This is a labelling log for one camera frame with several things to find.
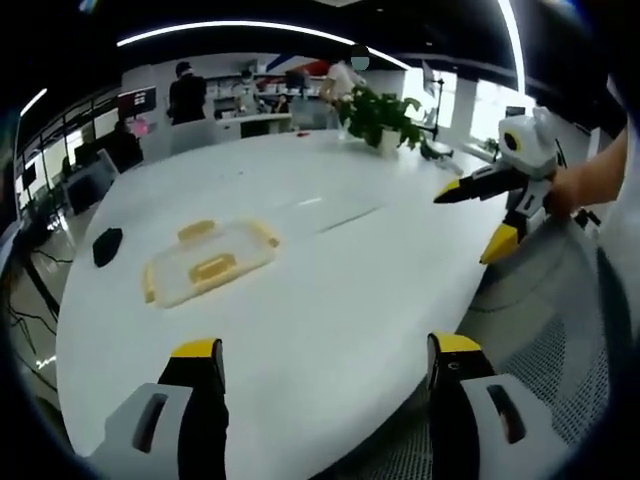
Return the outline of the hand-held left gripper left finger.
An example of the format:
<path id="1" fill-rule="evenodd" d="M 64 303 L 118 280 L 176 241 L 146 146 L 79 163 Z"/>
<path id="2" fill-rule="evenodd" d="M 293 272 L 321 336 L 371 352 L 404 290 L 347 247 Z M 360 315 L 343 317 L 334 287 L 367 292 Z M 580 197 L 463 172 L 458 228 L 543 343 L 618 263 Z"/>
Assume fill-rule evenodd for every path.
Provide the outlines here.
<path id="1" fill-rule="evenodd" d="M 188 342 L 106 419 L 87 461 L 103 479 L 225 479 L 225 394 L 222 341 Z"/>

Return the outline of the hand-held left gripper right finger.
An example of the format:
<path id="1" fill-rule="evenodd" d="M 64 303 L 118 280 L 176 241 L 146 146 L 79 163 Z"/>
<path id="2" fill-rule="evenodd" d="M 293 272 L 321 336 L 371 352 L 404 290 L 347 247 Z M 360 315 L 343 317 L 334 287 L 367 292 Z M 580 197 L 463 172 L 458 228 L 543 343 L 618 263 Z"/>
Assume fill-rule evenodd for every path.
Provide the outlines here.
<path id="1" fill-rule="evenodd" d="M 498 374 L 463 335 L 428 336 L 429 445 L 434 479 L 548 479 L 556 468 L 551 411 Z"/>

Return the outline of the person's right hand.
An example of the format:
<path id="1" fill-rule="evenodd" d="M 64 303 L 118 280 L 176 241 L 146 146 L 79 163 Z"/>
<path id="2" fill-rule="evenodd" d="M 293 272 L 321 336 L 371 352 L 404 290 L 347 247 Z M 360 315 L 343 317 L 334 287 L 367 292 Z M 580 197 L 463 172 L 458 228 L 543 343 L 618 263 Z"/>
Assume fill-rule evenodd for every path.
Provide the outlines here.
<path id="1" fill-rule="evenodd" d="M 588 188 L 582 166 L 558 168 L 551 179 L 551 188 L 544 206 L 548 214 L 567 218 L 588 200 Z"/>

